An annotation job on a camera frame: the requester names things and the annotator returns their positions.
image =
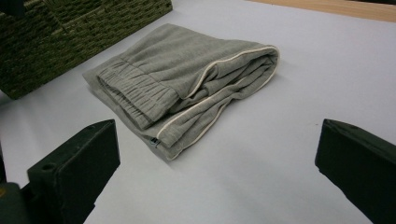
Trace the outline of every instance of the black plastic part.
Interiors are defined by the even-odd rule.
[[[0,211],[1,224],[32,224],[17,184],[0,184]]]
[[[371,221],[396,223],[396,146],[325,119],[315,164]]]
[[[0,196],[0,224],[81,224],[119,165],[115,121],[95,123],[32,166],[22,190],[6,184],[12,194]]]
[[[5,183],[7,183],[6,167],[4,165],[3,152],[1,150],[1,143],[0,143],[0,184],[5,184]]]

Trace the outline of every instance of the woven basket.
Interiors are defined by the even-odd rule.
[[[26,0],[0,13],[0,90],[17,99],[172,10],[171,0]]]

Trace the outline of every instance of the gray sweatpants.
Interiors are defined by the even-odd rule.
[[[172,160],[232,99],[264,86],[278,57],[274,46],[165,24],[83,76],[134,133]]]

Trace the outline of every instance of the ribbed cuff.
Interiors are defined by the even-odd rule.
[[[98,81],[141,130],[166,114],[178,99],[175,90],[124,60],[103,70]]]

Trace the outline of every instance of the table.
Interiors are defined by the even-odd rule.
[[[0,106],[7,179],[82,128],[115,119],[121,166],[86,223],[371,223],[314,164],[321,122],[396,144],[396,23],[241,0],[175,0],[174,11],[20,100]],[[228,106],[175,161],[164,161],[81,76],[173,23],[280,49],[276,76]]]

